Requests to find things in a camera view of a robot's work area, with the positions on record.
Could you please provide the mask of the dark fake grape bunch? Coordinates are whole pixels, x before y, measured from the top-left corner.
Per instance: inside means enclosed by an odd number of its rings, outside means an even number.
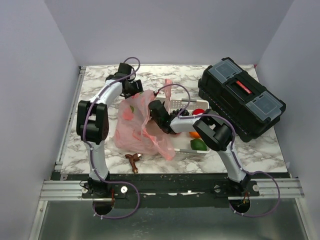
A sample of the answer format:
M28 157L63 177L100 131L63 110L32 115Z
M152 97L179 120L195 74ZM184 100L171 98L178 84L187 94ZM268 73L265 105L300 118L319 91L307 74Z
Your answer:
M169 115L174 117L177 117L178 115L180 117L187 117L190 115L190 113L187 109L177 108L176 110L173 110Z

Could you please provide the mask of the pink plastic bag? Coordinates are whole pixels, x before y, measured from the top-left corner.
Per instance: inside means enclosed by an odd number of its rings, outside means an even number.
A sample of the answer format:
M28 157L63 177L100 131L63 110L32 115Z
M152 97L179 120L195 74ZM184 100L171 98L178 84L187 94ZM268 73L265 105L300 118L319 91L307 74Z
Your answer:
M117 148L146 155L160 154L171 161L176 152L169 135L151 119L148 105L156 99L145 90L121 101L114 133Z

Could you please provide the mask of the red fake pomegranate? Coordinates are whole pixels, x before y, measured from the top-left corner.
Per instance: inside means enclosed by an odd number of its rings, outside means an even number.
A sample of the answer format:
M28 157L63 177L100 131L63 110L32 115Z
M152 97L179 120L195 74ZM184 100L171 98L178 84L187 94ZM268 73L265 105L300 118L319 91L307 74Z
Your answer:
M201 109L201 108L196 108L195 110L192 111L192 115L195 116L195 115L200 115L200 114L203 114L205 112L204 109Z

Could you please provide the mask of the orange fake tangerine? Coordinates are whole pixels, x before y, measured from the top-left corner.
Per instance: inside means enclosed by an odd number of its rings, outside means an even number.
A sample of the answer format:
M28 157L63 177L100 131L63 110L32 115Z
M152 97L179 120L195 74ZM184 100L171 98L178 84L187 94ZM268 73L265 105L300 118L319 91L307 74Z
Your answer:
M189 135L194 139L200 139L201 138L201 136L196 131L189 132Z

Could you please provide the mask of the green fake lime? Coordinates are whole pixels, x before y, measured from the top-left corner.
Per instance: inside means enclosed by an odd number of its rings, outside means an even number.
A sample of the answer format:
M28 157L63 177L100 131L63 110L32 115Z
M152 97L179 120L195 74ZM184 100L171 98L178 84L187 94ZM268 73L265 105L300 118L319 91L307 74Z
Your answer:
M195 151L207 151L207 145L200 138L195 138L190 141L190 147Z

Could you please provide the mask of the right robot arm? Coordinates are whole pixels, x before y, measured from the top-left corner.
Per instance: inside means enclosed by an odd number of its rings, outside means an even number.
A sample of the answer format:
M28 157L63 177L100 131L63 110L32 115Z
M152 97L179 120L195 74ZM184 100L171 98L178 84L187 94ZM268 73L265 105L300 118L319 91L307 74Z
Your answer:
M221 158L227 170L230 191L236 196L247 192L251 177L238 160L234 147L236 133L228 120L215 115L211 109L197 115L170 115L160 100L152 101L148 108L158 127L168 135L197 132L206 146Z

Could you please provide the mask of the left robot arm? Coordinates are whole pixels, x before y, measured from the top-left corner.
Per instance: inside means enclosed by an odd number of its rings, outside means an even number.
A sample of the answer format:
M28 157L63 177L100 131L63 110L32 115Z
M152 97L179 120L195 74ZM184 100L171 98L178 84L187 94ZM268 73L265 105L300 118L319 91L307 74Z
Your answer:
M90 166L84 188L101 198L111 192L110 171L105 157L105 140L109 134L108 107L119 96L131 97L143 91L141 81L135 78L133 66L121 62L117 72L106 78L94 97L81 100L77 105L76 133L87 148Z

